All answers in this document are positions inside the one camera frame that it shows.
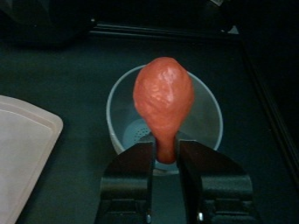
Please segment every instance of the black surface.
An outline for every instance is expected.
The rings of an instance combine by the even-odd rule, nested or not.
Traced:
[[[233,0],[228,14],[271,87],[294,142],[299,147],[299,2]]]
[[[299,199],[239,45],[89,36],[60,50],[0,43],[0,94],[60,116],[64,129],[17,223],[92,223],[99,181],[116,153],[105,105],[117,78],[160,56],[175,57],[219,101],[219,151],[251,176],[264,223],[296,223]],[[153,223],[183,223],[177,176],[153,179]]]

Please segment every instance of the white tray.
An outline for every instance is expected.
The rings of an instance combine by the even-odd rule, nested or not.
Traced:
[[[16,222],[61,133],[61,119],[0,95],[0,223]]]

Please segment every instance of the white plastic container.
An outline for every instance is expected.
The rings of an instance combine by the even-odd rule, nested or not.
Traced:
[[[140,137],[149,133],[145,121],[137,114],[133,103],[136,76],[143,67],[133,68],[120,77],[107,99],[107,126],[117,154],[128,149]],[[193,74],[188,74],[195,90],[195,101],[191,113],[180,127],[180,132],[216,150],[223,133],[220,106],[204,83]],[[155,168],[156,174],[177,173],[176,164],[160,164],[156,162]]]

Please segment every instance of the dark table surface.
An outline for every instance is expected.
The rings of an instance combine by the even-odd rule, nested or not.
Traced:
[[[117,78],[153,58],[177,59],[219,101],[219,151],[248,172],[264,223],[296,223],[299,198],[237,46],[89,35],[61,49],[0,43],[0,95],[56,114],[64,128],[20,223],[88,224],[96,217],[103,171],[116,156],[105,106]],[[153,223],[184,223],[177,175],[153,178]]]

